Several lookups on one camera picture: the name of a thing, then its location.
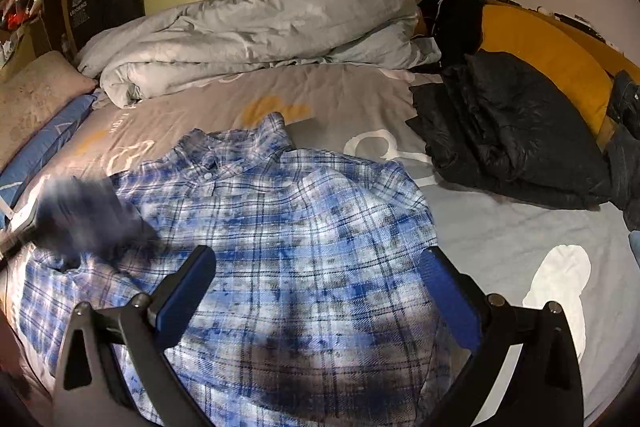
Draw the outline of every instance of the gray comforter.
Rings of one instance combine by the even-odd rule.
[[[100,75],[118,107],[214,76],[313,62],[406,69],[435,62],[429,38],[411,39],[415,0],[203,0],[93,37],[78,70]]]

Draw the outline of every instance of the black down jacket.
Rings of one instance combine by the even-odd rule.
[[[448,182],[554,208],[609,200],[609,170],[578,110],[511,54],[479,51],[411,87],[407,121]]]

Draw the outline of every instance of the bed sheet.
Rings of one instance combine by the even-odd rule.
[[[134,108],[94,111],[41,175],[112,174],[160,157],[192,128],[251,128],[275,110],[298,147],[398,160],[427,197],[442,249],[484,292],[502,293],[513,305],[552,298],[564,304],[581,352],[588,425],[619,393],[640,353],[640,269],[622,213],[612,204],[547,210],[444,183],[404,123],[415,116],[408,86],[436,81],[344,64],[217,78]],[[26,256],[20,254],[10,281],[14,324]],[[498,406],[516,357],[512,350],[481,417]]]

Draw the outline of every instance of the beige pillow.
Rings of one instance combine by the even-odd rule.
[[[0,172],[67,103],[95,87],[58,52],[36,58],[0,84]]]

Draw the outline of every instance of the blue plaid shirt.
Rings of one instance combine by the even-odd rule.
[[[111,180],[165,246],[88,253],[64,273],[30,254],[18,321],[52,373],[78,301],[124,305],[208,245],[216,277],[165,355],[219,427],[413,425],[448,388],[448,336],[418,268],[433,219],[400,164],[296,150],[273,113],[251,131],[196,129]]]

